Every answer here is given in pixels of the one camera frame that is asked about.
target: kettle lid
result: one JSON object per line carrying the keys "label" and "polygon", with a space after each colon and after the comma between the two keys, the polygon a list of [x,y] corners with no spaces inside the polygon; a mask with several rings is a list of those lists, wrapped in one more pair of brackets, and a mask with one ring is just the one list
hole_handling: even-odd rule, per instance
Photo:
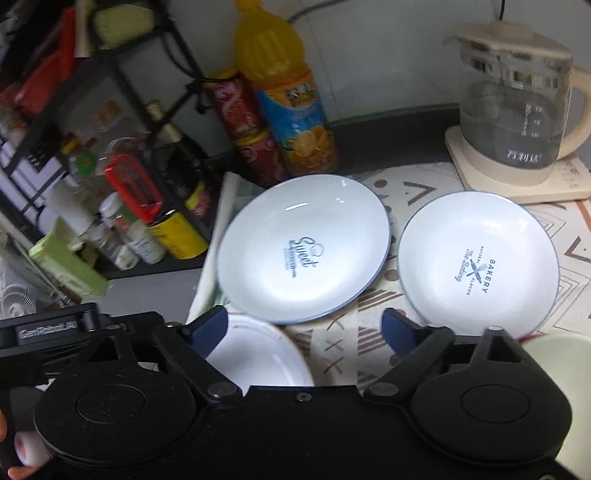
{"label": "kettle lid", "polygon": [[459,40],[483,44],[491,50],[547,59],[573,58],[573,53],[567,47],[535,33],[526,24],[496,20],[489,23],[464,23],[455,28],[453,36]]}

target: jar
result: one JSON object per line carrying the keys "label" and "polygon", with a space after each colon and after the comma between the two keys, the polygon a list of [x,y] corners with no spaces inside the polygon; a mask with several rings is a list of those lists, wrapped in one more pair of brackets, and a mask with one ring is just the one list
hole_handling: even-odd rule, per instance
{"label": "jar", "polygon": [[114,192],[103,200],[99,208],[103,220],[113,225],[129,248],[144,262],[153,265],[166,256],[166,249],[150,234],[148,227],[123,203]]}
{"label": "jar", "polygon": [[289,178],[281,149],[268,128],[235,143],[261,187],[271,187]]}

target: red can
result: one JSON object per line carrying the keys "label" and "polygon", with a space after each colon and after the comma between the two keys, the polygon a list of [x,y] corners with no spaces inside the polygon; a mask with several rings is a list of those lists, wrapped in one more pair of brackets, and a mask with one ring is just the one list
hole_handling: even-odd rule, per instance
{"label": "red can", "polygon": [[289,178],[281,149],[268,128],[236,140],[236,145],[261,187],[270,187]]}
{"label": "red can", "polygon": [[231,67],[211,76],[215,79],[230,79],[223,83],[206,83],[212,91],[214,107],[228,134],[235,140],[254,135],[265,126],[261,108],[256,101],[250,83]]}

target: bottle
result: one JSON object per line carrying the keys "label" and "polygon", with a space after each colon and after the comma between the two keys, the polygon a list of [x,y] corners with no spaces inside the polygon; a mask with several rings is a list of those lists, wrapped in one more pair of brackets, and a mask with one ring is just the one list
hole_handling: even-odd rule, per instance
{"label": "bottle", "polygon": [[114,231],[86,210],[74,197],[70,187],[61,180],[51,190],[47,205],[72,231],[88,241],[120,270],[134,268],[139,258],[124,245]]}
{"label": "bottle", "polygon": [[304,46],[261,0],[236,0],[243,14],[234,39],[238,69],[255,94],[292,175],[334,171],[337,152]]}
{"label": "bottle", "polygon": [[113,224],[121,237],[127,241],[129,248],[144,262],[153,265],[165,257],[164,247],[150,235],[145,223],[124,205],[117,192],[103,200],[99,211],[103,220]]}
{"label": "bottle", "polygon": [[213,98],[213,107],[233,140],[256,135],[266,126],[261,107],[256,101],[251,83],[240,75],[237,67],[208,75],[217,83],[204,83]]}
{"label": "bottle", "polygon": [[[158,100],[149,102],[146,110],[157,122],[164,116]],[[162,127],[158,139],[166,146],[154,151],[156,168],[185,207],[197,218],[204,218],[212,206],[212,198],[204,181],[205,175],[200,174],[202,169],[190,161],[190,157],[202,160],[203,151],[199,146],[196,151],[189,138],[171,123]]]}
{"label": "bottle", "polygon": [[103,159],[109,144],[118,138],[143,136],[144,128],[134,118],[126,115],[113,100],[101,105],[95,113],[91,114],[91,118],[99,130],[92,150],[99,159],[98,170],[99,175],[102,175]]}
{"label": "bottle", "polygon": [[187,260],[207,250],[207,242],[182,213],[165,202],[145,168],[133,155],[112,156],[105,176],[129,209],[174,258]]}
{"label": "bottle", "polygon": [[61,151],[69,158],[70,175],[84,190],[86,203],[93,211],[113,191],[104,177],[96,174],[98,159],[91,150],[95,142],[96,138],[91,138],[82,144],[80,138],[72,133],[67,134],[61,142]]}

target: black metal shelf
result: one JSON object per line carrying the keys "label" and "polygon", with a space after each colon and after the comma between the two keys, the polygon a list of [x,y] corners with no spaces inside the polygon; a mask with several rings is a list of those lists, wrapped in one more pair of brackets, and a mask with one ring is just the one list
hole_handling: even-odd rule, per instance
{"label": "black metal shelf", "polygon": [[[146,35],[142,35],[125,45],[113,49],[111,55],[120,56],[153,38],[157,38],[162,33],[163,31],[161,28],[156,28]],[[78,65],[78,68],[74,71],[72,76],[59,86],[43,111],[33,118],[27,134],[16,148],[12,160],[6,167],[4,167],[4,173],[10,176],[17,169],[18,163],[22,160],[23,156],[25,156],[39,140],[47,125],[56,117],[59,109],[65,101],[72,96],[72,93],[78,92],[85,83],[90,83],[97,75],[106,73],[106,71],[106,66],[100,59],[99,53],[93,54],[90,58]]]}
{"label": "black metal shelf", "polygon": [[[193,76],[194,78],[201,78],[202,72],[199,68],[199,65],[191,55],[191,52],[187,44],[184,42],[174,22],[168,16],[168,12],[161,0],[147,0],[147,5],[154,12],[156,20],[156,27],[154,28],[154,30],[152,30],[148,34],[142,35],[134,40],[131,40],[130,42],[120,47],[114,49],[105,48],[102,45],[102,40],[100,39],[100,37],[94,29],[94,17],[96,13],[100,10],[115,7],[125,2],[126,0],[101,0],[100,2],[98,2],[98,9],[91,12],[88,18],[89,40],[92,46],[94,47],[95,52],[92,54],[90,58],[86,59],[80,65],[78,65],[77,69],[73,72],[70,78],[58,87],[57,91],[52,96],[52,98],[50,99],[46,107],[43,109],[43,111],[36,115],[31,121],[27,134],[15,149],[14,155],[12,156],[10,162],[5,167],[2,167],[2,170],[8,176],[11,183],[14,185],[14,187],[17,189],[20,195],[27,201],[25,208],[21,210],[18,210],[17,208],[12,208],[14,207],[14,205],[12,205],[12,207],[7,208],[9,217],[11,220],[17,220],[15,222],[17,227],[19,227],[20,230],[23,231],[25,236],[27,236],[29,240],[31,240],[31,242],[33,243],[37,242],[42,235],[40,234],[38,225],[35,222],[29,221],[27,217],[24,215],[24,213],[28,209],[34,208],[37,211],[36,218],[38,223],[39,216],[45,208],[44,205],[37,205],[37,203],[41,203],[38,201],[39,198],[57,179],[65,176],[68,173],[69,165],[67,159],[64,158],[60,152],[58,152],[55,156],[62,164],[62,168],[60,168],[58,172],[53,174],[51,178],[47,179],[47,181],[45,181],[39,189],[35,189],[33,186],[31,186],[34,190],[36,190],[34,195],[27,195],[26,192],[18,184],[18,182],[15,182],[14,178],[12,178],[11,176],[16,172],[23,159],[25,159],[27,155],[31,152],[31,149],[42,138],[47,128],[50,127],[51,124],[54,122],[58,113],[61,110],[65,110],[68,108],[68,101],[75,101],[76,97],[74,96],[74,94],[79,95],[81,92],[87,93],[87,91],[90,88],[92,88],[93,82],[95,82],[97,78],[101,78],[103,75],[110,76],[111,78],[113,78],[117,87],[123,93],[129,105],[134,110],[141,122],[144,124],[146,129],[152,132],[152,139],[155,138],[157,132],[166,123],[170,122],[173,115],[184,103],[189,101],[193,95],[199,94],[199,88],[195,89],[194,86],[200,86],[200,82],[194,82],[191,85],[187,86],[187,90],[183,92],[183,94],[179,97],[179,100],[175,102],[170,111],[164,113],[164,118],[160,122],[154,121],[150,117],[148,112],[145,110],[145,102],[137,94],[137,91],[131,85],[130,81],[126,78],[125,74],[119,66],[119,59],[121,55],[134,50],[138,46],[143,45],[144,43],[152,40],[153,38],[162,37],[161,39],[163,43],[166,43],[166,38],[164,38],[164,35],[169,35],[170,38],[176,44],[178,51],[181,53],[187,65],[187,68],[190,70],[190,72],[192,72],[191,76]],[[187,150],[186,145],[181,145],[180,148],[183,151]],[[202,155],[195,155],[195,149],[193,149],[192,152],[193,157],[199,160],[202,165],[205,166],[207,164],[208,159],[204,153]],[[201,234],[201,236],[209,242],[211,240],[213,224],[215,221],[215,213],[218,201],[217,193],[219,193],[219,191],[212,195],[212,211],[208,214],[207,218],[205,220],[197,219],[192,213],[190,213],[187,210],[183,202],[171,192],[171,190],[164,182],[163,178],[160,176],[157,169],[154,168],[154,165],[152,165],[150,158],[150,155],[146,155],[145,158],[141,158],[140,160],[144,163],[144,166],[148,170],[154,183],[162,191],[165,200],[167,201],[167,205],[181,212],[185,216],[185,218],[187,218],[189,223],[194,227],[194,229],[198,231],[198,233]],[[4,205],[5,203],[11,205],[11,202],[8,200],[8,198],[6,198],[6,196],[0,192],[0,205]],[[147,265],[142,263],[139,264],[137,267],[126,271],[117,270],[113,265],[110,265],[108,262],[101,261],[96,268],[106,278],[111,279],[130,277],[136,275],[163,273],[174,270],[200,268],[203,266],[204,259],[205,253],[190,260],[176,260],[173,257],[168,256],[155,265]]]}
{"label": "black metal shelf", "polygon": [[190,258],[188,260],[177,260],[171,255],[167,255],[160,262],[154,265],[148,265],[140,261],[134,268],[130,268],[129,270],[119,270],[107,260],[103,261],[100,259],[100,262],[97,263],[95,268],[107,280],[114,280],[116,278],[140,277],[142,275],[154,275],[158,273],[202,268],[206,255],[207,251],[195,258]]}

